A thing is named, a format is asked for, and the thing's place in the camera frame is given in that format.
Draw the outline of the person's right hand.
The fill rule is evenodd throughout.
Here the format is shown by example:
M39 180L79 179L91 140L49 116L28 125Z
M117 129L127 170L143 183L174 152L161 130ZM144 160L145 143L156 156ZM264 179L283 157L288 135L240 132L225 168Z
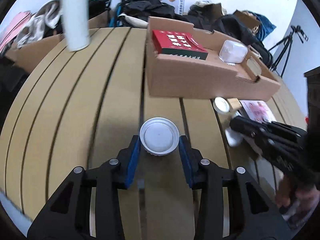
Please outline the person's right hand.
M315 186L298 188L286 175L279 182L275 202L282 217L292 224L306 222L319 204L319 191Z

